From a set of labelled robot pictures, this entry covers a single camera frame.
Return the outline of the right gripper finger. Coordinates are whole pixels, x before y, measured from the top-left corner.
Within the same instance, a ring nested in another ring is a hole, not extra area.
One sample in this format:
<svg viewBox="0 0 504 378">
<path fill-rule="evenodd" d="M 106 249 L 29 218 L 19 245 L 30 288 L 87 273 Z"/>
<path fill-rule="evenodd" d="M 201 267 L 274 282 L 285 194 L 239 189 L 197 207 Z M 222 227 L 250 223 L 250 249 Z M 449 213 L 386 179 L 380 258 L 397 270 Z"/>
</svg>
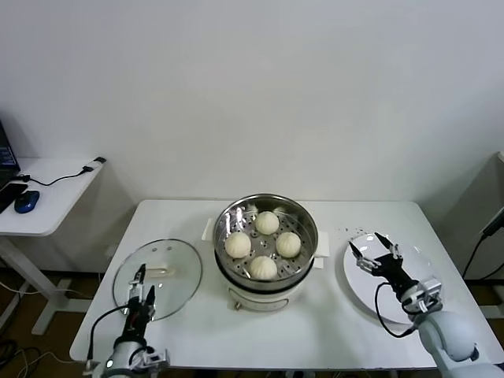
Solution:
<svg viewBox="0 0 504 378">
<path fill-rule="evenodd" d="M 349 241 L 348 243 L 351 249 L 351 253 L 357 261 L 357 266 L 365 272 L 372 272 L 372 270 L 374 269 L 374 261 L 365 257 L 351 241 Z"/>
<path fill-rule="evenodd" d="M 381 235 L 379 232 L 375 233 L 375 236 L 378 238 L 380 243 L 392 254 L 394 259 L 401 259 L 402 255 L 399 252 L 398 244 L 394 244 L 389 240 L 385 235 Z"/>
</svg>

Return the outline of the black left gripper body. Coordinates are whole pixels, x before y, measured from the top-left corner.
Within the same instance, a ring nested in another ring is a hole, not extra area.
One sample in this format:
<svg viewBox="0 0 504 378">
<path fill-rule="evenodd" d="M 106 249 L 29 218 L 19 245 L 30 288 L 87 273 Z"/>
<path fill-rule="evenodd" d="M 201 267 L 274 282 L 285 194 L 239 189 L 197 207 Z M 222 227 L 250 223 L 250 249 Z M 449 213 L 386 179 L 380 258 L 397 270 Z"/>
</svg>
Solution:
<svg viewBox="0 0 504 378">
<path fill-rule="evenodd" d="M 135 341 L 145 343 L 144 338 L 146 326 L 151 320 L 152 315 L 147 313 L 144 302 L 137 300 L 128 301 L 128 314 L 123 327 L 121 338 L 126 341 Z"/>
</svg>

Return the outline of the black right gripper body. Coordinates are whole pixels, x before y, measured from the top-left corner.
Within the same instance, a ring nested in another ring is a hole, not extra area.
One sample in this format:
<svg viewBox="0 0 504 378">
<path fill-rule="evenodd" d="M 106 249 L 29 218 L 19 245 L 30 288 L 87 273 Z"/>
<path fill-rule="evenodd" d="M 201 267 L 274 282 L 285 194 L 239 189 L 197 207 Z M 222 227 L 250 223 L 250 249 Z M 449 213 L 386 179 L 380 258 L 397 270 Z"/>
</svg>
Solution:
<svg viewBox="0 0 504 378">
<path fill-rule="evenodd" d="M 403 258 L 395 258 L 392 254 L 385 254 L 375 259 L 377 268 L 372 269 L 374 276 L 383 277 L 392 287 L 397 299 L 419 283 L 414 280 L 402 267 Z"/>
</svg>

